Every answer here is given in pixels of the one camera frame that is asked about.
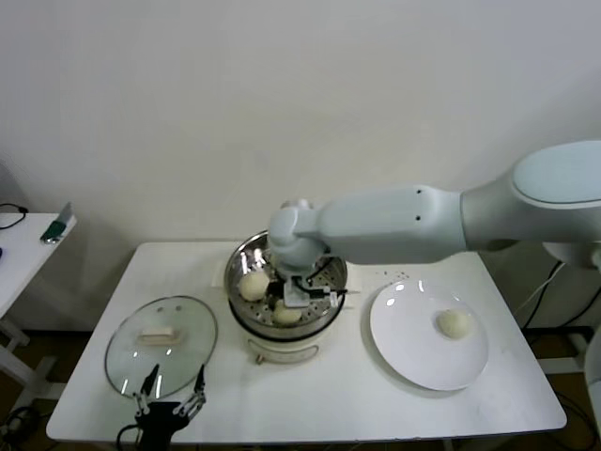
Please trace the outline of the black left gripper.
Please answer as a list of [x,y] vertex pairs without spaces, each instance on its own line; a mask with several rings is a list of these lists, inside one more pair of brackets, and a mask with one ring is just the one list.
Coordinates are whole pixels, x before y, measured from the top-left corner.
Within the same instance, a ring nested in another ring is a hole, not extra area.
[[176,402],[148,403],[154,383],[158,377],[159,365],[155,364],[144,378],[138,392],[133,393],[136,403],[135,421],[142,431],[139,449],[143,451],[167,451],[171,448],[173,435],[186,427],[186,418],[194,418],[204,407],[205,365],[201,365],[192,393]]

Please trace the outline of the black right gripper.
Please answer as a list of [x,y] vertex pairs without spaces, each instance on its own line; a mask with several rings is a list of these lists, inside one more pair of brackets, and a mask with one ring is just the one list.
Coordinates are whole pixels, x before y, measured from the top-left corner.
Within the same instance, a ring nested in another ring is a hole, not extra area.
[[270,294],[266,297],[267,306],[270,311],[274,311],[277,301],[285,296],[285,280],[276,278],[270,281]]

